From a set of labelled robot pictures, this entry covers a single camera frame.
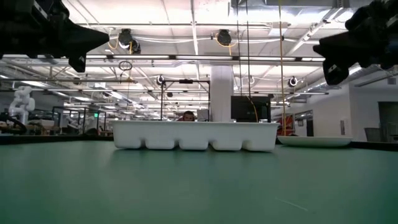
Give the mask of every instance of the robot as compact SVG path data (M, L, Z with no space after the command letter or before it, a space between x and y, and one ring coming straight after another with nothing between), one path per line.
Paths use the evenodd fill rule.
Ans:
M347 32L319 40L313 50L324 56L328 85L337 85L355 63L379 64L383 70L398 64L398 0L374 0L345 22Z
M26 125L29 112L35 110L35 100L30 97L32 88L29 86L20 86L14 93L14 100L10 104L8 113L10 117L19 115L19 121Z

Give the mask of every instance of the black monitor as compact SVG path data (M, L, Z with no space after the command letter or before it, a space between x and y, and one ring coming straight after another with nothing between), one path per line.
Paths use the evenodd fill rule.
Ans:
M271 98L268 96L231 96L231 119L236 122L257 122L254 107L256 107L258 121L266 119L271 122Z

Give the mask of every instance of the ceiling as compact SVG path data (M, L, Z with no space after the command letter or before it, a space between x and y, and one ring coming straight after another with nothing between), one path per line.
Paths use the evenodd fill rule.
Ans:
M85 73L77 73L70 68L67 60L55 60L50 63L43 59L29 59L14 56L5 56L2 67L10 65L19 67L19 72L24 72L24 77L39 79L57 78L59 80L71 80L74 78L101 80L101 83L85 83L75 85L71 82L48 83L48 86L56 89L98 89L131 90L119 92L123 97L128 95L134 101L135 107L119 105L121 111L148 110L159 108L160 93L144 93L147 90L159 90L156 79L162 75L167 80L192 79L209 80L211 67L217 65L230 65L236 77L235 90L240 88L249 90L249 82L252 91L282 91L281 67L279 57L280 50L284 57L309 58L320 57L312 46L318 40L333 34L344 32L344 21L349 19L355 9L335 8L331 1L301 1L305 5L298 6L297 1L284 1L281 11L281 26L279 25L279 11L275 4L277 1L248 0L63 0L64 5L70 11L70 19L81 26L89 27L108 33L111 41L89 52L89 55L126 55L128 49L122 49L116 42L122 28L130 28L132 36L141 45L141 55L217 55L217 56L247 56L273 57L272 60L254 60L248 66L244 61L239 66L239 61L217 60L151 60L131 59L130 71L119 69L119 62L123 60L98 60L87 59ZM228 29L232 38L233 47L223 47L217 43L215 35L220 29ZM321 69L322 59L317 62L286 62L283 68L284 91L299 92L314 83L323 82ZM131 78L137 83L118 83L115 80ZM287 80L295 77L298 85L295 88L287 86ZM184 111L189 108L196 110L206 108L208 99L207 86L198 86L175 83L168 90L187 90L185 93L174 94L166 100L187 101L192 106L173 106L169 103L166 109L169 111ZM68 96L81 96L91 98L92 102L117 103L122 100L115 97L104 98L100 91L58 91ZM275 94L276 101L282 99L282 95ZM89 103L70 98L71 102Z

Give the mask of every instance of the green table surface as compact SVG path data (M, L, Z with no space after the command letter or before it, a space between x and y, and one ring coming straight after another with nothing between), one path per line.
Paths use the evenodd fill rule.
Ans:
M0 146L0 223L398 223L398 153Z

